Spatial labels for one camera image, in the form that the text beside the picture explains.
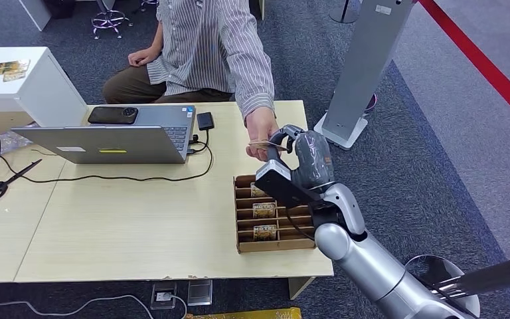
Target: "cardboard divider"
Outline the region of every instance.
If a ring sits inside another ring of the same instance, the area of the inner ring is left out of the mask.
[[[286,207],[281,206],[272,197],[251,197],[251,183],[255,175],[243,175],[234,178],[234,200],[236,207],[236,232],[239,253],[255,251],[279,251],[288,249],[313,249],[315,243],[300,234],[288,220]],[[253,218],[254,203],[275,203],[277,205],[274,218]],[[288,210],[292,221],[309,235],[315,229],[308,206],[294,207]],[[254,241],[253,227],[276,225],[275,241]]]

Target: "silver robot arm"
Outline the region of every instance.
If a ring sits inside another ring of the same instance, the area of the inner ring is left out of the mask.
[[[255,185],[287,208],[309,205],[317,248],[387,318],[474,319],[431,293],[367,231],[355,196],[333,179],[329,145],[322,135],[289,125],[270,142],[281,144],[284,138],[288,138],[289,153],[296,142],[299,167],[291,170],[271,146],[269,161],[257,171]]]
[[[361,292],[390,319],[473,319],[432,294],[365,228],[353,193],[336,183],[322,195],[347,222],[324,223],[315,231],[317,248],[336,262]]]

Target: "man's left hand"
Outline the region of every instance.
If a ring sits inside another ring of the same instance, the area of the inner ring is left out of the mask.
[[[278,131],[278,125],[274,118],[274,112],[267,107],[255,109],[245,117],[247,124],[247,132],[249,133],[250,142],[268,141],[269,137]],[[245,148],[247,155],[257,158],[260,161],[267,161],[267,151],[260,150],[253,146]]]

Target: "laptop keyboard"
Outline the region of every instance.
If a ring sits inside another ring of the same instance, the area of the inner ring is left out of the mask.
[[[182,151],[185,147],[185,139],[188,138],[187,136],[187,127],[186,126],[167,126],[166,128],[163,128],[169,138],[171,139],[171,142],[173,142],[173,145],[179,150]]]

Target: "silver laptop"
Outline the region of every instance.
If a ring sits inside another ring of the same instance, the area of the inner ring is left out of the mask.
[[[73,163],[185,163],[194,106],[141,106],[131,126],[12,128]]]

